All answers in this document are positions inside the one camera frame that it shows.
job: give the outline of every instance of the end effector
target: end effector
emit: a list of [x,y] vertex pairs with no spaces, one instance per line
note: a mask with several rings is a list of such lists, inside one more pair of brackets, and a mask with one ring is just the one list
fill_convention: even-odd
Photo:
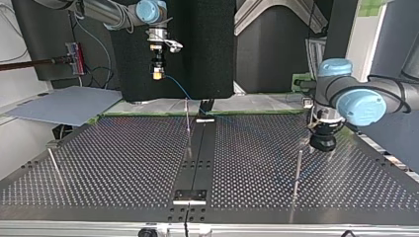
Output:
[[385,114],[419,110],[418,82],[378,79],[363,83],[351,74],[352,63],[347,59],[328,59],[321,63],[308,122],[312,147],[325,152],[334,150],[334,135],[346,121],[355,126],[368,126]]
[[151,59],[151,74],[154,80],[160,80],[165,77],[165,52],[167,49],[172,53],[177,53],[182,49],[182,45],[169,39],[167,23],[172,19],[167,18],[167,6],[165,1],[161,0],[141,0],[136,6],[136,15],[138,18],[149,25],[148,41],[150,50],[154,52]]

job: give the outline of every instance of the gray plate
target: gray plate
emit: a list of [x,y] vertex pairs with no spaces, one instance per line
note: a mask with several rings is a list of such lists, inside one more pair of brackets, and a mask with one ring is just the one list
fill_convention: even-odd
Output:
[[[305,145],[304,115],[196,123],[191,149],[185,124],[101,119],[55,151],[60,176],[43,159],[1,181],[0,219],[419,225],[419,185],[348,129],[326,154]],[[174,206],[189,187],[207,204]]]

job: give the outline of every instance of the black panel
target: black panel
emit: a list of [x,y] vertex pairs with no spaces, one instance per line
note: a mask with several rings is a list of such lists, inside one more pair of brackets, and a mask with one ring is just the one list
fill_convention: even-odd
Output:
[[237,82],[248,93],[289,92],[308,71],[307,25],[289,8],[265,11],[238,37]]
[[[74,41],[67,11],[48,9],[35,1],[12,0],[32,60],[66,55],[66,42]],[[68,65],[35,67],[40,80],[74,77]]]
[[[137,1],[119,2],[127,5]],[[230,97],[235,70],[235,0],[166,2],[169,17],[174,17],[168,30],[184,45],[178,54],[167,53],[167,74],[176,78],[194,99]],[[125,31],[111,33],[124,99],[185,98],[173,81],[152,80],[152,52],[146,30],[137,27],[132,35]]]
[[335,0],[327,34],[324,59],[346,57],[358,0]]

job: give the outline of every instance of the wall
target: wall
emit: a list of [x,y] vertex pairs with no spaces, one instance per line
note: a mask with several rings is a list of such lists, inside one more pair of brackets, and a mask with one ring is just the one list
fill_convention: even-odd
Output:
[[[12,6],[10,0],[0,0],[0,3]],[[18,27],[13,14],[10,14],[9,11],[6,14]],[[19,56],[25,51],[24,41],[1,17],[0,32],[0,61]],[[19,61],[26,60],[30,60],[28,55]],[[38,81],[37,74],[33,68],[1,72],[0,81],[0,107],[48,90],[48,84]]]
[[[0,3],[11,6],[9,0],[0,0]],[[16,24],[13,14],[6,14]],[[0,61],[19,56],[25,51],[24,41],[2,17],[0,32]],[[14,62],[25,60],[30,58],[26,56]],[[33,68],[0,72],[0,115],[8,105],[48,91],[49,88],[49,83],[38,81]],[[39,155],[46,143],[53,139],[50,131],[53,127],[50,123],[0,117],[0,179]]]

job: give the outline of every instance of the blue cable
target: blue cable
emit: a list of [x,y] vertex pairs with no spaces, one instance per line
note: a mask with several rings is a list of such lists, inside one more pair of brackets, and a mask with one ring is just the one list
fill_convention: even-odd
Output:
[[185,96],[190,100],[190,101],[192,101],[192,98],[191,98],[191,96],[188,94],[188,92],[185,90],[185,88],[183,88],[183,86],[178,82],[178,81],[176,81],[176,79],[175,78],[173,78],[173,77],[171,77],[171,76],[169,76],[169,75],[166,75],[166,77],[167,78],[169,78],[169,79],[171,79],[172,81],[174,81],[177,85],[178,85],[178,87],[185,93]]

